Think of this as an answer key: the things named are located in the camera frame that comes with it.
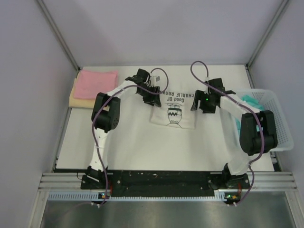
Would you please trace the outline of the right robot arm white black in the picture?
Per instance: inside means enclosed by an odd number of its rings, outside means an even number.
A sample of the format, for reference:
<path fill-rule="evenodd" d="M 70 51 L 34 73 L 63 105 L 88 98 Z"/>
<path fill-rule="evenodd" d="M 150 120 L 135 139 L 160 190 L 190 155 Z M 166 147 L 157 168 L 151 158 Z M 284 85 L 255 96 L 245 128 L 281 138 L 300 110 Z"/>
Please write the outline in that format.
<path fill-rule="evenodd" d="M 270 110 L 260 110 L 243 101 L 232 90 L 225 90 L 221 78 L 205 81 L 206 91 L 197 90 L 191 111 L 198 109 L 204 114 L 214 114 L 216 108 L 227 111 L 239 121 L 238 144 L 240 149 L 228 162 L 222 175 L 222 183 L 233 188 L 239 182 L 239 175 L 247 172 L 250 164 L 264 153 L 277 147 L 278 139 L 275 115 Z"/>

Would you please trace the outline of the white and green t shirt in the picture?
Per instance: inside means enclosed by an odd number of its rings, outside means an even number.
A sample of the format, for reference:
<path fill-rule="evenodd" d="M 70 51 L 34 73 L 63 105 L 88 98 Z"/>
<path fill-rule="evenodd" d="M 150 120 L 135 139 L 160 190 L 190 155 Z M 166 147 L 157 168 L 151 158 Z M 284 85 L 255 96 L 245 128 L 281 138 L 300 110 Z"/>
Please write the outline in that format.
<path fill-rule="evenodd" d="M 195 92 L 188 85 L 169 84 L 168 88 L 160 94 L 161 107 L 154 106 L 150 123 L 194 130 L 196 114 L 191 111 Z"/>

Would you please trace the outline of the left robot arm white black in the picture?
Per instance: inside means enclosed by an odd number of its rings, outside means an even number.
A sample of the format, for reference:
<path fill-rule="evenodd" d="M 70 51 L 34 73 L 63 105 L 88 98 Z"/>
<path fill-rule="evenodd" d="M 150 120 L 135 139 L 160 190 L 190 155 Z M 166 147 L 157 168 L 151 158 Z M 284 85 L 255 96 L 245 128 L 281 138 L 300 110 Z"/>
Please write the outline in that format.
<path fill-rule="evenodd" d="M 108 177 L 105 172 L 108 167 L 109 133 L 114 130 L 120 120 L 121 102 L 133 95 L 140 95 L 145 104 L 161 107 L 160 77 L 144 69 L 138 69 L 134 76 L 127 77 L 117 88 L 107 93 L 98 93 L 92 111 L 92 135 L 94 150 L 89 168 L 97 171 L 91 182 L 97 188 L 107 185 Z"/>

